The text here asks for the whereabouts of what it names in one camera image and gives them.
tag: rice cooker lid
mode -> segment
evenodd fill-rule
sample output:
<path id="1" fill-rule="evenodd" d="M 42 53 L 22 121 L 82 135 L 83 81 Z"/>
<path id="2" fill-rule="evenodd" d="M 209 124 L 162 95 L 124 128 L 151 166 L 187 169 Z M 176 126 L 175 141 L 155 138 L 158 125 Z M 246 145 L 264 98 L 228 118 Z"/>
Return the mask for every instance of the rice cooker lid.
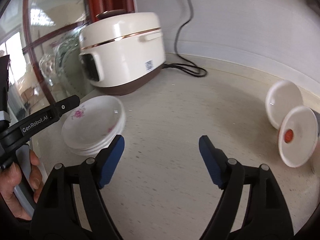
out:
<path id="1" fill-rule="evenodd" d="M 128 13 L 100 20 L 81 30 L 81 48 L 112 41 L 130 34 L 160 29 L 158 16 L 153 12 Z"/>

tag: rice cooker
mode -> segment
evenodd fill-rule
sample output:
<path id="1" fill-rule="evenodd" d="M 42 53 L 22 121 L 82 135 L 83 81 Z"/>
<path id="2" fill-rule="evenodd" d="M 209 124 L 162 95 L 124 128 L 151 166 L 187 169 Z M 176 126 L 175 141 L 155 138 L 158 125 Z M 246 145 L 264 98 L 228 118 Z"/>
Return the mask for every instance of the rice cooker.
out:
<path id="1" fill-rule="evenodd" d="M 163 33 L 155 13 L 112 16 L 80 33 L 80 60 L 90 83 L 109 95 L 129 94 L 161 70 Z"/>

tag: brown base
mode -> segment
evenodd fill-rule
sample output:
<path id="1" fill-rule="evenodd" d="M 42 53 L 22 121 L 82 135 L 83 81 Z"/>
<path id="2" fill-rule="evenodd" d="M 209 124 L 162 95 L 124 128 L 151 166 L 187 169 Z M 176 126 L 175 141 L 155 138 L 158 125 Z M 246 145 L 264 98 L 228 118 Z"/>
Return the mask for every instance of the brown base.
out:
<path id="1" fill-rule="evenodd" d="M 134 92 L 138 88 L 142 87 L 144 84 L 148 83 L 151 79 L 153 79 L 156 75 L 160 73 L 161 69 L 162 69 L 162 65 L 157 67 L 155 70 L 149 72 L 148 74 L 120 86 L 107 87 L 107 88 L 95 87 L 95 88 L 106 95 L 124 96 Z"/>

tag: screw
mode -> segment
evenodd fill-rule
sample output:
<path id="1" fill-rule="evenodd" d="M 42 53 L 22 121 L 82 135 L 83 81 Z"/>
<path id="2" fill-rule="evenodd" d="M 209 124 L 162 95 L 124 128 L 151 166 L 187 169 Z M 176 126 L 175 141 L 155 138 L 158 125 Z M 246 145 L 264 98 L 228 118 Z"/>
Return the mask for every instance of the screw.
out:
<path id="1" fill-rule="evenodd" d="M 261 169 L 263 169 L 264 171 L 268 171 L 269 170 L 269 166 L 266 164 L 262 164 L 261 165 Z"/>
<path id="2" fill-rule="evenodd" d="M 85 161 L 87 164 L 92 164 L 95 162 L 95 159 L 94 158 L 89 158 Z"/>
<path id="3" fill-rule="evenodd" d="M 228 163 L 231 164 L 231 165 L 236 165 L 237 164 L 237 160 L 234 159 L 234 158 L 230 158 L 230 159 L 228 159 Z"/>
<path id="4" fill-rule="evenodd" d="M 54 166 L 54 168 L 55 168 L 56 170 L 60 170 L 60 169 L 62 168 L 62 164 L 61 164 L 61 163 L 57 163 L 57 164 Z"/>

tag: stack of plates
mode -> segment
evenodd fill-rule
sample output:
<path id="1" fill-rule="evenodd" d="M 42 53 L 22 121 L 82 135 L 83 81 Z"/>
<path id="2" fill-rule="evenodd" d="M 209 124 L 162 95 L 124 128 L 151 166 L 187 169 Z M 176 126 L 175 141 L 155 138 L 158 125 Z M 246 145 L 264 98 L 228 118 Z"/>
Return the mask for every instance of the stack of plates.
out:
<path id="1" fill-rule="evenodd" d="M 62 127 L 62 137 L 71 152 L 94 155 L 107 148 L 125 126 L 121 101 L 111 96 L 91 98 L 75 108 Z"/>

